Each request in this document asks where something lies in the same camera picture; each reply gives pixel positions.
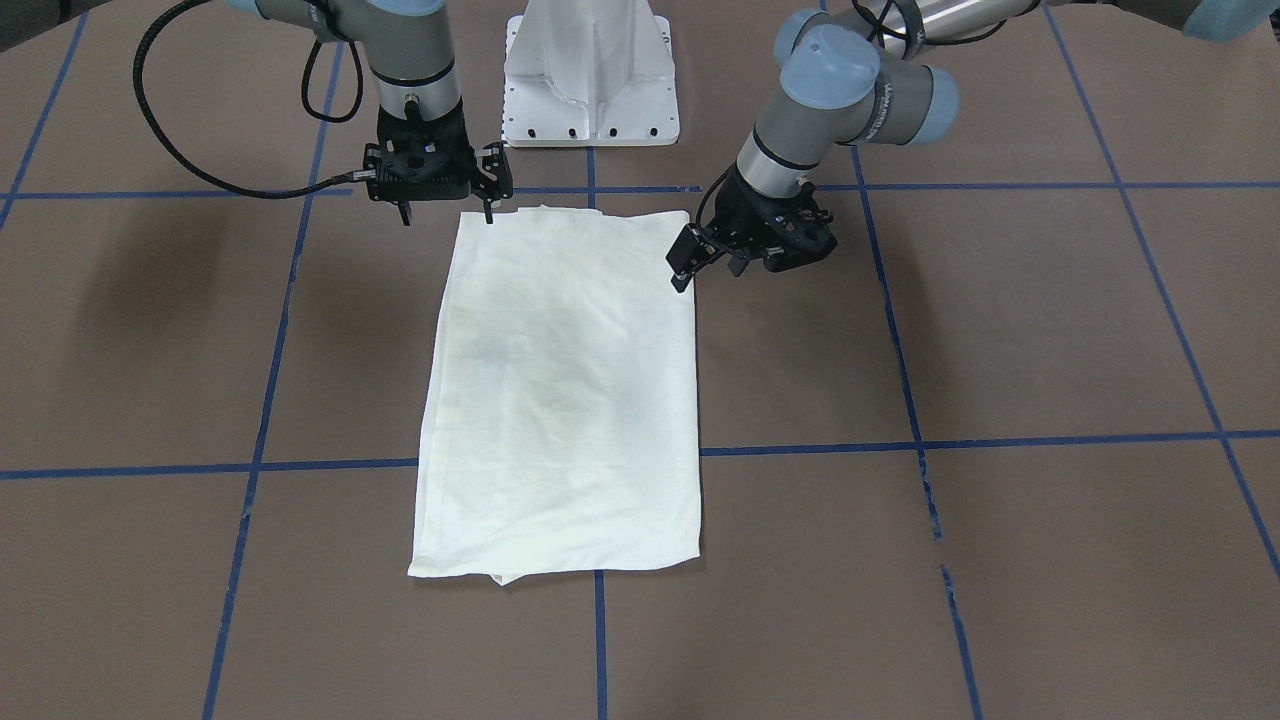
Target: white mounting plate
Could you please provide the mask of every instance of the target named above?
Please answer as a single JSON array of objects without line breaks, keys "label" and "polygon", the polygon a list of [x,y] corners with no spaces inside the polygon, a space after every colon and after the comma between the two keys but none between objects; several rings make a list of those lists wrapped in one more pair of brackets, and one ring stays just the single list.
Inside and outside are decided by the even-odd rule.
[{"label": "white mounting plate", "polygon": [[[524,15],[507,20],[507,54],[511,54],[521,19]],[[671,23],[657,15],[654,20],[669,53]],[[502,94],[502,138],[512,147],[671,145],[680,137],[676,83],[671,78],[632,81],[604,105],[600,127],[590,124],[591,113],[586,105],[556,96],[547,82],[507,77]]]}]

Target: light blue cap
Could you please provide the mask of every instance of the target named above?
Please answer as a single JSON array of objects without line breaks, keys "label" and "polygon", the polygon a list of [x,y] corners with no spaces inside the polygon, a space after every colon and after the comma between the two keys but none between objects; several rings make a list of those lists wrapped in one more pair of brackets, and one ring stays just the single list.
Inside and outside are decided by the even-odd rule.
[{"label": "light blue cap", "polygon": [[1276,0],[1203,0],[1187,18],[1183,35],[1215,42],[1235,40],[1280,8]]},{"label": "light blue cap", "polygon": [[815,110],[840,110],[876,88],[879,53],[860,35],[822,24],[804,35],[782,65],[782,91]]},{"label": "light blue cap", "polygon": [[262,10],[257,9],[257,3],[255,3],[253,0],[223,0],[223,3],[227,3],[232,8],[236,8],[237,10],[253,13],[255,15],[262,18]]},{"label": "light blue cap", "polygon": [[786,22],[782,23],[782,27],[778,28],[778,36],[773,38],[773,59],[778,61],[780,68],[787,61],[787,58],[791,56],[791,49],[796,46],[796,40],[800,40],[800,31],[804,29],[804,26],[806,26],[814,15],[826,14],[827,13],[823,13],[822,10],[808,8],[804,10],[796,10],[790,18],[786,19]]},{"label": "light blue cap", "polygon": [[369,4],[394,15],[420,18],[439,12],[444,0],[369,0]]},{"label": "light blue cap", "polygon": [[960,87],[956,85],[956,78],[946,70],[929,65],[925,68],[933,76],[933,97],[929,99],[929,110],[924,114],[920,129],[906,145],[925,145],[942,140],[960,110]]}]

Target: brown surface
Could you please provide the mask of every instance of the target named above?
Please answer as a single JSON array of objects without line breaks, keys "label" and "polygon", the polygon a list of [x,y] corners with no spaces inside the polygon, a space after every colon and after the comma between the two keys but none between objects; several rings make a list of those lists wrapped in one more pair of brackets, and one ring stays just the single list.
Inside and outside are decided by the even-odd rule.
[{"label": "brown surface", "polygon": [[[207,190],[133,106],[133,49],[169,4],[91,13],[22,192]],[[673,26],[684,136],[596,151],[599,186],[708,186],[772,91],[769,47],[799,8],[771,0],[726,20],[655,5]],[[476,145],[497,138],[502,32],[522,6],[451,9]],[[1129,196],[1225,429],[1268,436],[1231,447],[1275,538],[1280,50],[1265,31],[1213,46],[1110,8],[1055,17],[1123,179],[1268,183]],[[0,55],[5,192],[72,29]],[[302,184],[317,131],[296,97],[308,44],[201,8],[155,49],[156,111],[210,169]],[[934,146],[864,149],[868,183],[1112,182],[1043,14],[925,61],[959,79],[960,119]],[[346,61],[340,77],[338,109],[353,91]],[[329,128],[323,174],[351,169],[372,137],[367,90],[360,118]],[[588,183],[581,150],[511,158],[522,188]],[[850,152],[833,149],[814,179],[855,183]],[[457,213],[479,204],[419,204],[404,229],[355,190],[310,213],[229,197],[13,204],[0,231],[0,717],[201,717],[215,657],[218,720],[600,717],[605,684],[622,720],[970,717],[970,666],[988,720],[1280,706],[1277,570],[1222,447],[1138,442],[1215,428],[1117,191],[869,193],[922,437],[979,441],[927,446],[941,542],[859,193],[819,195],[841,240],[824,263],[709,269],[696,287],[704,447],[906,451],[708,457],[704,557],[607,574],[599,616],[589,574],[504,589],[406,578],[435,316]],[[588,201],[522,193],[504,210]],[[596,195],[614,214],[696,201]],[[264,415],[273,465],[259,468],[218,655]],[[1130,437],[1053,447],[1108,433]],[[989,447],[1041,436],[1071,438]],[[387,459],[401,466],[360,469]],[[324,469],[347,460],[357,466]],[[59,470],[152,465],[175,468]]]}]

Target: white cloth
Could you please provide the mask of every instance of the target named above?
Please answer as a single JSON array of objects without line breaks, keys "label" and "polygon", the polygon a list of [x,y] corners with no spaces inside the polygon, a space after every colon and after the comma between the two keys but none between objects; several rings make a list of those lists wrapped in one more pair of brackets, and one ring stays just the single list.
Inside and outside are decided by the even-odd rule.
[{"label": "white cloth", "polygon": [[499,584],[698,557],[687,213],[463,213],[435,336],[408,574]]}]

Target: black cable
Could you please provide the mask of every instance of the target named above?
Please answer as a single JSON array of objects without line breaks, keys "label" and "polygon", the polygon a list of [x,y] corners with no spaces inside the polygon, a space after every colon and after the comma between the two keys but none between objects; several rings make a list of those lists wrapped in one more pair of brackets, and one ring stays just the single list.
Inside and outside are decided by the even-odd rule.
[{"label": "black cable", "polygon": [[[883,47],[883,45],[884,45],[884,36],[893,37],[896,40],[902,40],[902,41],[905,41],[908,38],[901,32],[897,32],[896,29],[893,29],[893,28],[891,28],[891,27],[888,27],[888,26],[884,24],[884,18],[888,17],[888,14],[887,14],[888,9],[893,8],[893,6],[897,6],[899,0],[888,0],[884,4],[884,9],[881,12],[881,15],[878,18],[876,17],[876,13],[870,12],[869,8],[867,8],[865,5],[863,5],[861,3],[859,3],[858,0],[850,0],[850,1],[852,3],[854,10],[858,13],[858,15],[860,18],[863,18],[863,20],[867,22],[867,24],[872,26],[872,32],[870,32],[870,35],[867,36],[867,40],[870,40],[872,37],[879,36],[881,46]],[[991,29],[988,29],[988,31],[986,31],[986,32],[983,32],[980,35],[974,35],[974,36],[970,36],[970,37],[961,37],[959,40],[929,40],[929,38],[925,38],[924,40],[924,45],[928,46],[928,47],[947,47],[947,46],[955,46],[955,45],[969,45],[970,42],[978,42],[979,40],[987,40],[988,37],[996,35],[997,32],[1000,32],[1000,28],[1005,27],[1005,23],[1007,23],[1007,22],[1009,20],[1000,20],[998,23],[996,23],[995,26],[992,26]]]},{"label": "black cable", "polygon": [[[232,184],[224,179],[216,178],[206,173],[205,170],[197,168],[195,163],[188,160],[182,152],[178,151],[178,149],[169,140],[169,136],[166,136],[164,129],[160,128],[160,123],[156,120],[155,114],[151,113],[151,104],[147,102],[146,90],[142,86],[142,69],[147,61],[147,53],[151,51],[151,45],[155,42],[160,32],[169,23],[177,19],[178,15],[182,15],[183,13],[193,8],[198,8],[200,5],[204,5],[209,1],[210,0],[183,0],[182,3],[178,3],[173,8],[165,10],[159,18],[155,19],[154,23],[151,23],[151,27],[148,27],[147,31],[142,33],[142,40],[138,42],[138,51],[133,56],[133,95],[138,100],[138,109],[142,110],[142,117],[147,120],[147,126],[151,128],[152,135],[156,136],[156,140],[160,141],[160,145],[164,146],[166,151],[169,151],[169,155],[173,155],[173,159],[177,160],[178,164],[180,164],[183,168],[191,172],[191,174],[198,177],[200,179],[212,186],[247,197],[257,197],[261,200],[287,200],[289,197],[302,197],[303,195],[311,195],[312,192],[324,190],[334,184],[357,182],[353,177],[353,173],[343,173],[340,176],[334,176],[328,179],[323,179],[315,184],[308,184],[306,187],[300,187],[297,190],[282,190],[282,191],[252,190],[247,187],[241,187],[238,184]],[[315,4],[314,0],[306,0],[306,1],[308,4]]]},{"label": "black cable", "polygon": [[311,90],[311,70],[316,65],[316,56],[320,55],[320,41],[311,44],[311,53],[307,55],[307,64],[302,67],[302,109],[307,111],[308,115],[317,120],[324,120],[326,123],[344,123],[356,117],[360,111],[360,104],[365,100],[365,68],[360,64],[360,50],[356,49],[356,44],[347,41],[347,47],[351,49],[351,61],[356,65],[356,99],[351,102],[351,110],[347,110],[343,115],[326,115],[320,110],[311,106],[311,97],[308,91]]},{"label": "black cable", "polygon": [[724,172],[721,173],[721,177],[716,178],[712,182],[712,184],[709,184],[707,187],[707,192],[703,193],[701,201],[698,202],[698,214],[694,215],[694,224],[695,225],[703,227],[703,210],[707,209],[707,201],[710,200],[712,193],[716,192],[716,188],[719,187],[722,182],[724,182],[724,178],[728,177],[728,172],[732,170],[732,169],[733,169],[733,165],[730,165],[730,167],[724,168]]}]

